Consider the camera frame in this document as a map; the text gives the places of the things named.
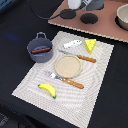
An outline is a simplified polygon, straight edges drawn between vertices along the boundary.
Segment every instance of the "blue object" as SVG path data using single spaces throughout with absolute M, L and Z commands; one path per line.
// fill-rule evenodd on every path
M 14 0 L 0 0 L 0 10 L 2 8 L 4 8 L 5 6 L 7 6 L 8 4 L 10 4 L 11 2 L 13 2 Z

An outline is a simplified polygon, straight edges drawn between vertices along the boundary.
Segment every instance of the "fork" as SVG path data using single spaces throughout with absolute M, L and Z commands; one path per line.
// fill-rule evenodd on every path
M 52 73 L 52 72 L 49 72 L 49 71 L 45 71 L 45 75 L 50 77 L 50 78 L 53 78 L 53 79 L 59 79 L 67 84 L 70 84 L 70 85 L 73 85 L 77 88 L 80 88 L 80 89 L 83 89 L 84 86 L 82 84 L 79 84 L 77 82 L 74 82 L 72 80 L 69 80 L 67 78 L 62 78 L 62 77 L 59 77 L 58 75 L 56 75 L 55 73 Z

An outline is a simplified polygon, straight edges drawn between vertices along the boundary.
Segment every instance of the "pot handle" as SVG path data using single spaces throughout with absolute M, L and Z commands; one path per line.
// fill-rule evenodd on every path
M 45 33 L 43 33 L 43 32 L 38 32 L 36 38 L 39 38 L 39 34 L 43 34 L 44 37 L 46 38 L 46 35 L 45 35 Z

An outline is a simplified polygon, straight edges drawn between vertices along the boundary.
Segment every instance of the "plate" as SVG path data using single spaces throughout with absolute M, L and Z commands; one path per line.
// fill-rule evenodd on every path
M 82 71 L 80 60 L 74 55 L 65 55 L 55 62 L 55 71 L 60 77 L 73 78 Z

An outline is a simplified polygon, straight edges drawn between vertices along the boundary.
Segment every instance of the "dark countertop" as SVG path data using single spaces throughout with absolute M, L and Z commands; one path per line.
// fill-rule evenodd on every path
M 61 2 L 62 0 L 31 0 L 31 5 L 39 15 L 50 17 Z M 128 44 L 50 25 L 47 20 L 33 15 L 26 0 L 19 0 L 0 12 L 0 103 L 51 128 L 75 128 L 74 125 L 11 95 L 35 63 L 27 52 L 28 43 L 38 32 L 44 32 L 52 41 L 58 31 L 114 45 L 88 128 L 127 128 Z

